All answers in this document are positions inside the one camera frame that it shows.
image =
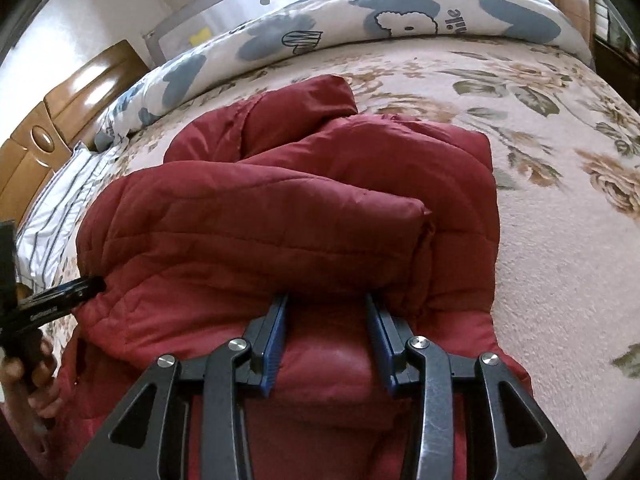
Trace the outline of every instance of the human hand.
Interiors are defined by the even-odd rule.
[[[5,402],[16,418],[19,413],[24,414],[25,403],[41,418],[54,418],[62,406],[60,387],[53,377],[57,366],[56,359],[53,357],[53,346],[43,339],[40,350],[44,359],[31,373],[31,381],[36,386],[36,390],[31,394],[27,393],[22,381],[24,365],[20,359],[6,358],[0,364],[0,384],[4,390]]]

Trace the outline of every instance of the person's arm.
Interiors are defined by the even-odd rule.
[[[55,418],[62,405],[60,388],[53,377],[56,360],[52,355],[52,345],[43,340],[44,361],[33,371],[31,380],[37,390],[27,393],[22,381],[24,366],[20,359],[5,359],[0,365],[0,384],[4,390],[2,413],[16,438],[43,474],[47,465],[47,430],[43,418]]]

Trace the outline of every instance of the beige floral bedspread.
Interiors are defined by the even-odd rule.
[[[133,137],[102,186],[162,163],[204,112],[323,73],[364,113],[410,113],[490,139],[502,240],[495,328],[592,480],[640,430],[640,117],[555,48],[412,38],[289,59],[218,86]],[[75,237],[58,281],[78,276]],[[63,348],[73,319],[49,331]]]

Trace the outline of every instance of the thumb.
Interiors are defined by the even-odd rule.
[[[0,365],[0,384],[11,386],[24,375],[24,365],[18,358],[5,359]]]

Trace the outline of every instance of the white and blue duvet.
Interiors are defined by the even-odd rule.
[[[300,0],[201,44],[145,75],[104,113],[96,144],[126,142],[207,89],[287,57],[366,40],[442,34],[555,45],[591,63],[580,33],[548,0]]]

